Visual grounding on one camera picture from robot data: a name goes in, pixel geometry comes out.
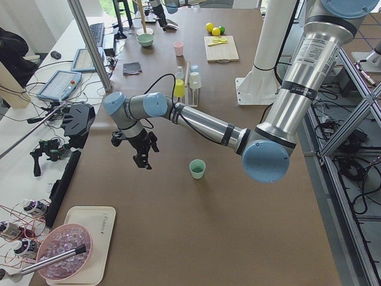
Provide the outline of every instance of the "white desk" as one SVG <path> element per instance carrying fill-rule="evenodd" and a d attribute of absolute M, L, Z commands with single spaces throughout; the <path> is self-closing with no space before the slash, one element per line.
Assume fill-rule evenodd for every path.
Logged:
<path fill-rule="evenodd" d="M 91 17 L 88 19 L 89 24 L 104 21 L 103 18 Z M 50 55 L 46 57 L 40 66 L 46 64 L 58 62 L 58 61 L 71 61 L 73 60 L 77 49 L 84 48 L 85 43 L 79 33 L 76 22 L 73 20 L 58 42 L 52 48 L 61 53 L 62 57 L 59 60 L 53 59 Z M 35 73 L 29 83 L 33 82 L 47 82 L 49 78 L 57 70 L 70 70 L 71 63 L 59 63 L 51 66 L 43 67 Z M 81 94 L 73 101 L 81 102 L 86 101 L 89 104 L 94 105 L 95 111 L 98 111 L 99 105 L 102 101 L 102 97 L 105 93 L 102 88 L 102 83 L 99 82 L 99 77 L 96 73 L 86 73 L 82 76 L 82 81 L 77 86 L 77 89 L 73 94 L 67 98 L 67 101 L 71 101 L 71 98 L 78 96 L 80 88 L 85 88 L 85 94 Z M 38 92 L 42 85 L 32 88 L 33 85 L 27 87 L 28 91 Z M 45 106 L 45 104 L 31 94 L 32 102 L 38 106 Z M 25 109 L 11 108 L 6 113 L 8 117 L 17 120 L 28 119 L 37 115 L 37 111 L 32 104 L 29 104 Z M 55 127 L 59 127 L 61 120 L 57 122 L 49 123 Z M 15 141 L 25 135 L 34 125 L 27 122 L 16 122 L 9 118 L 4 117 L 0 121 L 0 136 L 1 145 L 0 153 L 4 152 Z M 63 129 L 50 129 L 47 126 L 40 126 L 34 133 L 27 137 L 20 145 L 15 147 L 10 153 L 8 153 L 3 159 L 0 160 L 0 178 L 1 178 L 1 199 L 0 204 L 6 207 L 14 207 L 22 199 L 47 199 L 50 195 L 50 185 L 57 179 L 61 179 L 64 168 L 68 162 L 68 158 L 64 160 L 58 160 L 56 162 L 46 161 L 46 155 L 43 155 L 40 160 L 41 176 L 33 176 L 33 158 L 29 154 L 35 146 L 37 146 L 41 139 L 51 139 L 55 136 L 63 137 Z M 68 143 L 68 137 L 65 137 L 65 142 Z M 9 220 L 10 215 L 5 210 L 0 209 L 0 220 Z M 6 243 L 0 238 L 0 246 Z M 0 263 L 4 263 L 3 256 L 7 253 L 8 247 L 3 246 L 0 248 Z M 18 269 L 6 268 L 9 273 L 17 272 Z M 25 276 L 17 285 L 28 285 L 32 274 Z M 10 281 L 0 281 L 1 286 L 9 285 Z"/>

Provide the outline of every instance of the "green cup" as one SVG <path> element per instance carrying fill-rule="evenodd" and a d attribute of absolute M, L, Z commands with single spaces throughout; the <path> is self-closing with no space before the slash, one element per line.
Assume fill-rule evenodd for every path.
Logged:
<path fill-rule="evenodd" d="M 189 170 L 192 177 L 195 179 L 201 179 L 204 175 L 207 165 L 201 159 L 194 159 L 189 163 Z"/>

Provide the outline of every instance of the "bowl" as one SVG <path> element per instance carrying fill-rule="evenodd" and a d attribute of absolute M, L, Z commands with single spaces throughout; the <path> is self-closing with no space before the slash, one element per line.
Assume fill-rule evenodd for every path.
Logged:
<path fill-rule="evenodd" d="M 60 253 L 86 245 L 86 252 L 71 256 L 56 264 L 38 270 L 39 274 L 51 281 L 60 282 L 74 276 L 86 264 L 92 250 L 90 233 L 82 225 L 68 223 L 54 229 L 42 242 L 37 252 L 37 262 L 57 256 Z"/>
<path fill-rule="evenodd" d="M 151 34 L 141 34 L 138 36 L 138 42 L 141 46 L 151 46 L 154 42 L 154 36 Z"/>

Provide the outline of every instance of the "green bowl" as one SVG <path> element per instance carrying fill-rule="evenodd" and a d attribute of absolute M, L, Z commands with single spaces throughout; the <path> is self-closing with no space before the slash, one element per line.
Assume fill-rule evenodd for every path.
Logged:
<path fill-rule="evenodd" d="M 154 42 L 154 36 L 151 34 L 141 34 L 138 36 L 138 42 L 141 46 L 151 46 Z"/>

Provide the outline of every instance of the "black mouse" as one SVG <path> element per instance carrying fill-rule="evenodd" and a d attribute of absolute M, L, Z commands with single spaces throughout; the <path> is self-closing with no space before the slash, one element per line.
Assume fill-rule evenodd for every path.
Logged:
<path fill-rule="evenodd" d="M 57 51 L 52 51 L 52 52 L 50 53 L 50 56 L 51 56 L 52 58 L 55 58 L 56 60 L 59 60 L 59 59 L 61 58 L 61 54 L 60 54 L 59 52 L 57 52 Z"/>

